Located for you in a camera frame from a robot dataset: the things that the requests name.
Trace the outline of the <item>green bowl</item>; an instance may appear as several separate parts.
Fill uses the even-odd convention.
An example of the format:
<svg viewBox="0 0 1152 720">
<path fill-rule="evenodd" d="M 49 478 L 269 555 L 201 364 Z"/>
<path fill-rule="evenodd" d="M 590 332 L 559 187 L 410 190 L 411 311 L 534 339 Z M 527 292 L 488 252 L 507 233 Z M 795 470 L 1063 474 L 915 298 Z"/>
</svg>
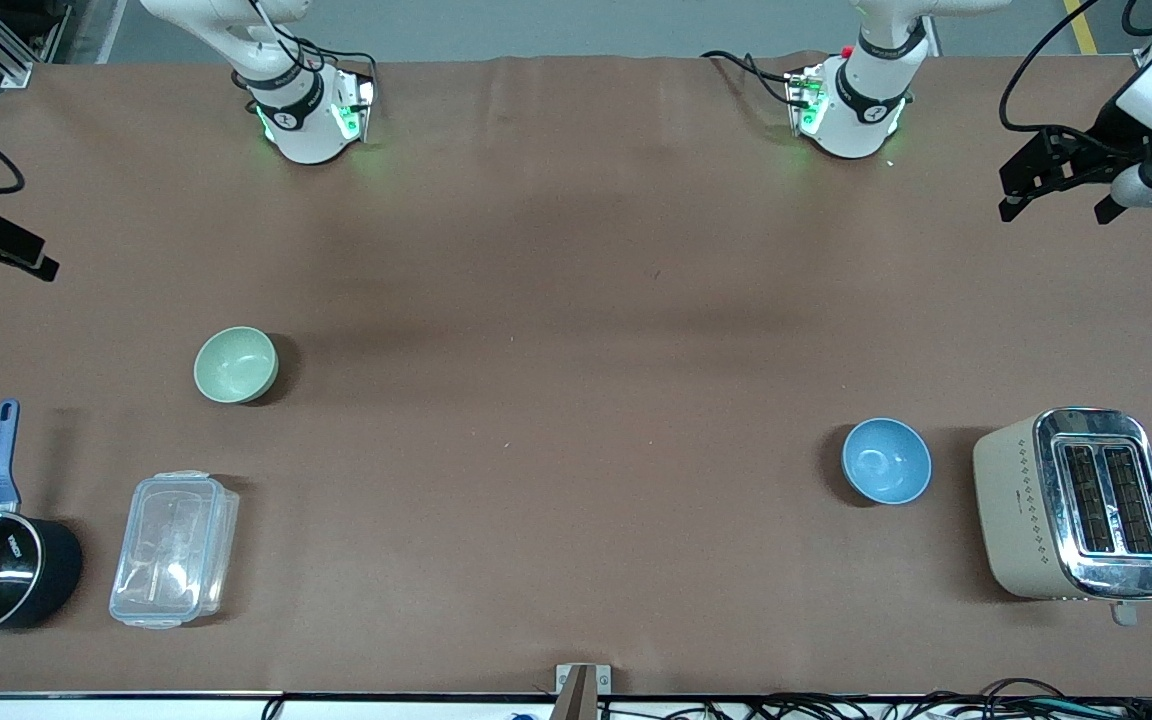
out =
<svg viewBox="0 0 1152 720">
<path fill-rule="evenodd" d="M 273 338 L 238 325 L 218 332 L 200 346 L 192 377 L 200 395 L 217 404 L 247 404 L 274 386 L 279 369 Z"/>
</svg>

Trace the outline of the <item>blue bowl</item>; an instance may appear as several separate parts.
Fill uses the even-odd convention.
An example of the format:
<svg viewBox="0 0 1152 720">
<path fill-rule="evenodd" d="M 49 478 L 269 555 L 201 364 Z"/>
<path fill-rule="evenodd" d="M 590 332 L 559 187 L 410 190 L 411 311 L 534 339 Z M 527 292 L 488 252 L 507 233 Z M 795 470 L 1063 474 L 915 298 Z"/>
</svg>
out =
<svg viewBox="0 0 1152 720">
<path fill-rule="evenodd" d="M 931 486 L 933 461 L 922 435 L 905 420 L 876 416 L 846 434 L 840 452 L 846 482 L 867 501 L 905 505 Z"/>
</svg>

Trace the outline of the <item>white blurry container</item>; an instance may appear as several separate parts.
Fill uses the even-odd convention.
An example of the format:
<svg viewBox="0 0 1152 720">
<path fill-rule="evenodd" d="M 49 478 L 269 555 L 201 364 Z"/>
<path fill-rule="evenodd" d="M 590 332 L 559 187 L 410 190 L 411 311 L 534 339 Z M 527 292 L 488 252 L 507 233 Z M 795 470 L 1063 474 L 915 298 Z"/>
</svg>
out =
<svg viewBox="0 0 1152 720">
<path fill-rule="evenodd" d="M 993 578 L 1024 600 L 1152 602 L 1152 445 L 1134 416 L 1052 407 L 978 439 L 975 500 Z"/>
</svg>

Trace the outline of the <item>clear plastic food container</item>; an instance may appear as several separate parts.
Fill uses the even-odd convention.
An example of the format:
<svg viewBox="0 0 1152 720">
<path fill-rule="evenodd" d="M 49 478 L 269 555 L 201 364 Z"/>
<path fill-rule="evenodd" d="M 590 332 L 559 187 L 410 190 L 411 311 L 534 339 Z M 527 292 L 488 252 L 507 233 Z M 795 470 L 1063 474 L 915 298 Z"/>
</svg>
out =
<svg viewBox="0 0 1152 720">
<path fill-rule="evenodd" d="M 241 497 L 204 471 L 156 473 L 134 488 L 109 615 L 172 629 L 219 611 Z"/>
</svg>

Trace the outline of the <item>white side ledge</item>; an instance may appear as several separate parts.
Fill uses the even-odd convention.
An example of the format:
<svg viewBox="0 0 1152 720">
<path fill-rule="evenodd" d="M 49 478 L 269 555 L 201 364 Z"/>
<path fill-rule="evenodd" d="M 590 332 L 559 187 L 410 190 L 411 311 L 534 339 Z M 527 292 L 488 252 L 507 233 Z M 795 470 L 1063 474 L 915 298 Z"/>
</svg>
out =
<svg viewBox="0 0 1152 720">
<path fill-rule="evenodd" d="M 0 720 L 550 720 L 554 694 L 0 694 Z M 605 720 L 1152 720 L 1152 697 L 1025 682 L 957 694 L 611 694 Z"/>
</svg>

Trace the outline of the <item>brown table cover sheet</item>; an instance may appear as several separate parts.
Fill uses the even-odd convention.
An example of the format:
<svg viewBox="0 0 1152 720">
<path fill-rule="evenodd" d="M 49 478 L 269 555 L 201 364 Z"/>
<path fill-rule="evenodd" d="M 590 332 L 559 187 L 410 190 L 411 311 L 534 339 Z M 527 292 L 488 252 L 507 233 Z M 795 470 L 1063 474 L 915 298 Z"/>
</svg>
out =
<svg viewBox="0 0 1152 720">
<path fill-rule="evenodd" d="M 0 634 L 0 691 L 1152 694 L 1152 602 L 1030 602 L 990 573 L 973 444 L 1058 406 L 1152 439 L 1152 210 L 1083 185 L 998 219 L 1011 59 L 924 65 L 840 161 L 726 65 L 381 70 L 370 141 L 288 162 L 219 65 L 52 67 L 0 97 L 0 400 L 23 509 L 84 551 Z M 247 325 L 280 369 L 195 387 Z M 840 452 L 905 420 L 933 477 L 865 500 Z M 134 488 L 238 493 L 219 611 L 109 615 Z"/>
</svg>

